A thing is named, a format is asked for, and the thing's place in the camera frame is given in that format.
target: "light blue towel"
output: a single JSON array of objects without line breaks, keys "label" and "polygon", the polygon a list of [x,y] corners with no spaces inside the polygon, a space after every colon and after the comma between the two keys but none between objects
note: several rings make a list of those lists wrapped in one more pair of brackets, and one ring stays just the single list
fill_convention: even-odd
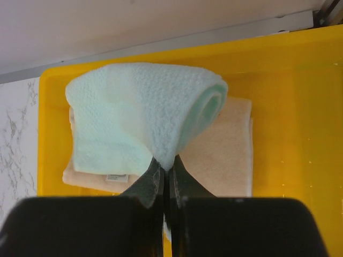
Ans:
[{"label": "light blue towel", "polygon": [[107,65],[72,80],[75,170],[141,176],[153,156],[169,170],[216,119],[227,90],[206,69],[151,63]]}]

